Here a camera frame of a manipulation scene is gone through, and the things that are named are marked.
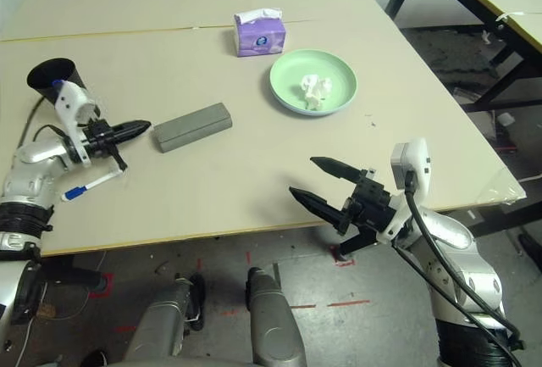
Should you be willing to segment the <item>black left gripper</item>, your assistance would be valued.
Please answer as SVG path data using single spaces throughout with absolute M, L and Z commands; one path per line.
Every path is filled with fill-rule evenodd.
M 112 157 L 121 171 L 126 171 L 127 163 L 120 156 L 117 144 L 130 141 L 145 133 L 151 122 L 147 120 L 131 120 L 111 126 L 106 120 L 91 121 L 84 129 L 88 146 L 86 151 L 94 156 L 101 153 Z

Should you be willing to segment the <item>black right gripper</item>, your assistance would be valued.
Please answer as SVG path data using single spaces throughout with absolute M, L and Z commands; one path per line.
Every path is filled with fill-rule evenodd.
M 354 183 L 355 188 L 340 211 L 322 197 L 290 186 L 289 191 L 298 203 L 332 225 L 339 235 L 345 235 L 350 225 L 374 232 L 384 231 L 396 210 L 390 206 L 391 195 L 382 184 L 370 179 L 367 170 L 359 170 L 334 158 L 311 157 L 310 160 L 327 174 Z

